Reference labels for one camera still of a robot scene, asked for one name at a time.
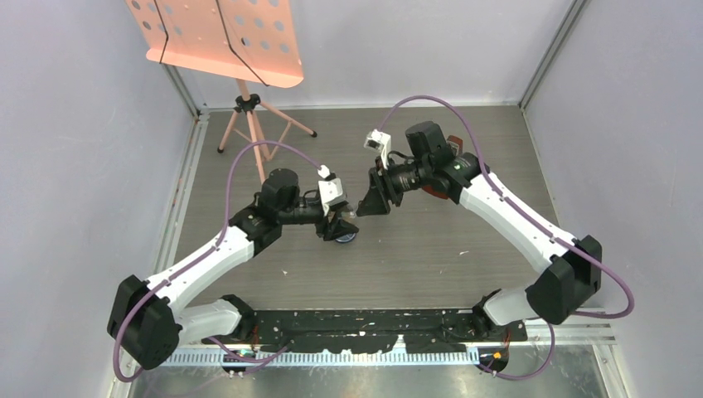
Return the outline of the blue round pill box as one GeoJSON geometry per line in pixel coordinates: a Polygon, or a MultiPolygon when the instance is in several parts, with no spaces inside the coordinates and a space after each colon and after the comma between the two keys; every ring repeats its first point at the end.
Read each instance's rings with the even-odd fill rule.
{"type": "Polygon", "coordinates": [[[352,241],[354,241],[356,239],[356,236],[357,236],[357,233],[349,233],[349,234],[345,234],[340,237],[337,237],[335,239],[335,241],[339,244],[347,244],[347,243],[351,243],[352,241]]]}

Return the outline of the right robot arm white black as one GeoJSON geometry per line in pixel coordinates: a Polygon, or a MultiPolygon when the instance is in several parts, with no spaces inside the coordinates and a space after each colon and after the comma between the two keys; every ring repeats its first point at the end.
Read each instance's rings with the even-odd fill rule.
{"type": "Polygon", "coordinates": [[[499,289],[474,307],[474,332],[494,340],[508,323],[541,318],[561,324],[601,286],[602,245],[591,235],[577,239],[550,224],[481,167],[478,157],[462,150],[462,141],[445,137],[426,121],[405,133],[412,154],[391,159],[391,136],[375,129],[364,142],[379,155],[369,171],[370,186],[358,204],[358,216],[390,213],[406,192],[422,189],[480,216],[516,247],[538,273],[525,288],[499,289]]]}

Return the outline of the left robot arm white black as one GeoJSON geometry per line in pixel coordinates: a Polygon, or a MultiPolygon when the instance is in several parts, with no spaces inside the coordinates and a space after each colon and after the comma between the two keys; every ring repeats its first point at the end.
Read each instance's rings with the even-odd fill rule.
{"type": "Polygon", "coordinates": [[[342,180],[322,168],[316,188],[302,192],[298,174],[273,170],[253,201],[231,216],[202,247],[146,279],[130,275],[116,290],[107,325],[117,353],[128,353],[144,370],[162,365],[183,344],[227,336],[247,342],[254,310],[234,294],[193,307],[192,300],[220,277],[269,248],[287,225],[311,225],[324,241],[359,229],[349,219],[342,180]]]}

